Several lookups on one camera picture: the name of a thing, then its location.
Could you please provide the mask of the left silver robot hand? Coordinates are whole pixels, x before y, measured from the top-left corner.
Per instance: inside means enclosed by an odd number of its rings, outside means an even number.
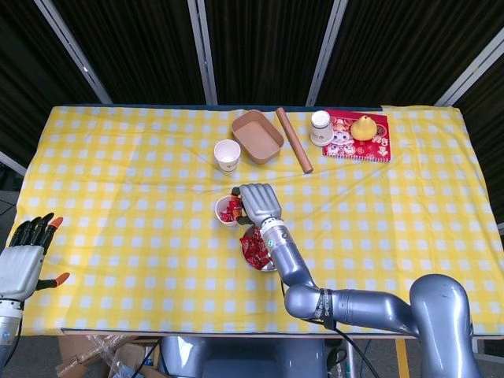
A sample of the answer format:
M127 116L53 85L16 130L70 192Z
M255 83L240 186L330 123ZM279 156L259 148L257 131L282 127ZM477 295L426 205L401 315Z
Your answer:
M35 291L56 288L69 277L68 272L42 280L43 262L62 217L48 213L20 224L1 252L1 299L23 302Z

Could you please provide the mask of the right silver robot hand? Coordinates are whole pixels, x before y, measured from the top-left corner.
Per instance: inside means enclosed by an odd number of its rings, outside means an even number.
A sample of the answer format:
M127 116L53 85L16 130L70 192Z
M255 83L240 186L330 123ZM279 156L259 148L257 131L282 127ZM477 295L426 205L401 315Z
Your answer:
M254 225L261 229L269 221L281 219L282 209L275 191L268 183L248 183L233 187L232 195L242 203L240 215L235 221L240 225Z

